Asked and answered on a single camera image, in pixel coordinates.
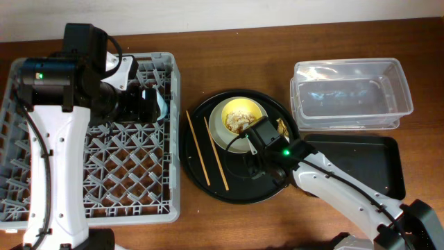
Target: black tray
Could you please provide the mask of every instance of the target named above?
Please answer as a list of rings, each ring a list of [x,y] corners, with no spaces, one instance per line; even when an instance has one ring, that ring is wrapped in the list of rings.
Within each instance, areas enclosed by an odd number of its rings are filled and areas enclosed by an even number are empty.
[[[360,135],[307,135],[338,168],[390,198],[405,198],[398,144],[391,137]]]
[[[210,97],[208,100],[199,105],[199,107],[197,107],[192,114],[190,114],[211,185],[208,186],[205,180],[202,166],[197,154],[197,148],[194,144],[191,130],[189,129],[186,118],[182,121],[182,126],[180,129],[180,161],[188,177],[194,182],[194,184],[216,199],[237,204],[263,201],[277,194],[282,189],[273,183],[273,178],[271,176],[265,175],[256,180],[252,180],[250,178],[239,178],[231,175],[225,166],[223,166],[225,177],[230,187],[230,190],[226,191],[216,158],[214,157],[214,152],[210,144],[210,138],[208,136],[203,118],[206,117],[208,120],[214,107],[216,107],[216,105],[221,101],[230,97],[248,97],[257,101],[264,107],[268,118],[272,124],[275,125],[275,127],[278,126],[276,120],[281,117],[287,123],[290,138],[299,138],[298,127],[296,126],[293,117],[277,101],[265,94],[252,90],[231,90]],[[224,149],[219,147],[217,144],[215,145],[219,158],[223,164]],[[232,166],[244,168],[242,154],[229,153],[227,157],[227,164],[230,165],[231,170],[233,170]]]

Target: wooden table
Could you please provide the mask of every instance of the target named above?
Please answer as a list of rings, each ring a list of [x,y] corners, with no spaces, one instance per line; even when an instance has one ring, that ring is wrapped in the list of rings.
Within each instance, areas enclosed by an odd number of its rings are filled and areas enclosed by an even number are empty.
[[[398,141],[407,189],[404,202],[420,198],[444,222],[441,18],[130,35],[117,40],[127,53],[169,51],[176,57],[182,74],[182,113],[221,90],[239,87],[268,94],[290,110],[289,81],[299,61],[397,58],[415,110],[401,119],[399,128],[377,134]],[[13,59],[47,56],[60,47],[60,40],[0,44],[1,91]],[[364,236],[325,202],[293,187],[258,204],[235,206],[206,195],[184,172],[176,222],[112,229],[116,242],[131,249],[286,249],[330,240],[340,232]],[[22,235],[1,232],[0,248],[19,244]]]

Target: plastic dish rack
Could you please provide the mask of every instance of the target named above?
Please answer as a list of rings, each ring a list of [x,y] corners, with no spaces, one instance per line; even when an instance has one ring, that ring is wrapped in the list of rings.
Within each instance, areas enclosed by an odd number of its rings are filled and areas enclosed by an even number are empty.
[[[180,73],[170,53],[132,54],[135,79],[157,88],[168,115],[155,124],[89,127],[85,140],[83,204],[89,226],[174,222],[180,214],[178,128]],[[0,229],[25,229],[30,207],[31,148],[11,88],[24,59],[11,67],[0,111]]]

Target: wooden chopstick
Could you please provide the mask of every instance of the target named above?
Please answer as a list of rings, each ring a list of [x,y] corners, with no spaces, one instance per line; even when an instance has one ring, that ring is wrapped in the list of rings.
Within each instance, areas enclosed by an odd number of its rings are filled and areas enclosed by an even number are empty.
[[[223,184],[225,185],[225,190],[229,190],[227,179],[225,179],[225,174],[223,173],[221,161],[219,160],[219,155],[217,154],[216,146],[214,146],[213,137],[211,136],[210,128],[208,127],[207,118],[203,118],[205,120],[205,125],[207,127],[208,136],[210,137],[211,145],[213,146],[214,156],[216,156],[217,165],[219,166],[219,171],[221,172]]]
[[[188,117],[189,127],[191,128],[191,132],[193,133],[194,143],[196,144],[197,153],[200,158],[200,163],[202,164],[202,169],[205,175],[205,179],[207,179],[207,184],[210,185],[210,180],[208,179],[207,170],[205,168],[205,164],[203,163],[202,154],[200,154],[199,144],[197,143],[196,134],[194,133],[193,124],[191,123],[191,118],[189,118],[188,110],[187,110],[187,117]]]

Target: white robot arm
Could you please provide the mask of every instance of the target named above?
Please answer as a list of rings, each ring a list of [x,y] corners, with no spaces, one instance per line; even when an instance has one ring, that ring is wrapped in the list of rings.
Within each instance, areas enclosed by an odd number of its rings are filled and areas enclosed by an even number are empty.
[[[108,40],[119,57],[107,52]],[[86,222],[84,143],[89,125],[152,123],[167,114],[155,88],[128,85],[137,68],[132,56],[123,56],[117,42],[91,24],[67,24],[62,52],[24,61],[14,93],[31,139],[25,249],[114,248],[111,230],[89,230]]]
[[[412,242],[421,249],[444,249],[443,227],[427,204],[416,200],[407,206],[374,191],[340,170],[306,142],[289,143],[268,117],[254,121],[236,140],[242,136],[248,138],[258,160],[262,161],[260,166],[265,166],[257,173],[267,172],[282,186],[294,180],[299,188],[345,215],[369,239],[346,238],[335,249],[414,249]]]

